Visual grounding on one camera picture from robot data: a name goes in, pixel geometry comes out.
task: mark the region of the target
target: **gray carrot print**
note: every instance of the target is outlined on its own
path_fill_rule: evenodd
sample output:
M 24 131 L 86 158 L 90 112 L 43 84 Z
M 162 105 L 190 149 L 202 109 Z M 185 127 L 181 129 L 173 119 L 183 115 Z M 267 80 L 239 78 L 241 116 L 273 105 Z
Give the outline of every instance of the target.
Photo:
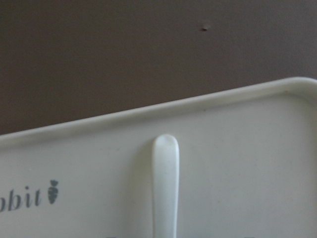
M 58 189 L 56 188 L 57 184 L 58 184 L 58 181 L 51 180 L 51 187 L 49 187 L 48 189 L 50 204 L 53 204 L 55 200 L 57 199 L 57 195 L 58 195 Z

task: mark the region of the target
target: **carrot illustration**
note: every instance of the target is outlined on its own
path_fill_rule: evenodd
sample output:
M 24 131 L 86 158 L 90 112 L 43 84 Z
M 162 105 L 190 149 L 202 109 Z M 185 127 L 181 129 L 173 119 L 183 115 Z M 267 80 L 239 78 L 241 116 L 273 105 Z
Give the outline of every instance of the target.
M 58 195 L 58 189 L 56 188 L 57 184 L 58 184 L 58 181 L 51 180 L 51 187 L 49 187 L 48 189 L 50 204 L 53 204 L 57 199 L 57 195 Z

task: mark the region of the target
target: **dark brown background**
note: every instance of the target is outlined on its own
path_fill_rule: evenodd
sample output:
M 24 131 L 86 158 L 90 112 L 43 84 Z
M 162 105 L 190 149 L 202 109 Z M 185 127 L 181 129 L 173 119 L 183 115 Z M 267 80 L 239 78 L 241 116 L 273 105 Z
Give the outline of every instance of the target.
M 315 0 L 0 1 L 0 133 L 316 65 Z

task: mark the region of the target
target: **white tray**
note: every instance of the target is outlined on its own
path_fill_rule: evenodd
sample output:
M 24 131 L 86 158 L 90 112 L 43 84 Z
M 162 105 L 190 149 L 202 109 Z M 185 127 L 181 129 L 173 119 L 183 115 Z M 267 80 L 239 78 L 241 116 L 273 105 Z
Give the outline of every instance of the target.
M 1 237 L 153 237 L 152 144 L 168 133 L 178 238 L 315 238 L 316 106 L 317 81 L 290 78 L 3 135 Z

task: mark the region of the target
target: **white handle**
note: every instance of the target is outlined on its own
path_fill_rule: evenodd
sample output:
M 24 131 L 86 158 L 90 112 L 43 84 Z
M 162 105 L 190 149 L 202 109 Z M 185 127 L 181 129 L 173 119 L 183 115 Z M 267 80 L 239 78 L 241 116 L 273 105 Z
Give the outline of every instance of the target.
M 175 137 L 157 137 L 152 159 L 154 238 L 176 238 L 179 148 Z

